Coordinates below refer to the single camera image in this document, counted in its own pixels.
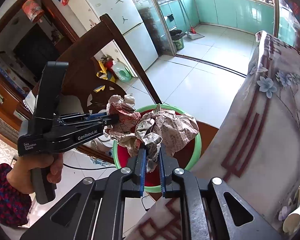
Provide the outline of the person's left hand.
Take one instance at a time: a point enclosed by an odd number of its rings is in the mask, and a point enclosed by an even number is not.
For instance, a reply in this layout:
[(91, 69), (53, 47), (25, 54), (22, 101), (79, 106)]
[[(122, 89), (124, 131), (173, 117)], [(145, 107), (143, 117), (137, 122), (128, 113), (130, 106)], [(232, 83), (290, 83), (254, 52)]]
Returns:
[(31, 170), (34, 168), (49, 167), (47, 181), (57, 184), (62, 179), (63, 154), (38, 154), (19, 157), (13, 169), (8, 172), (6, 178), (10, 185), (23, 194), (34, 193), (31, 182)]

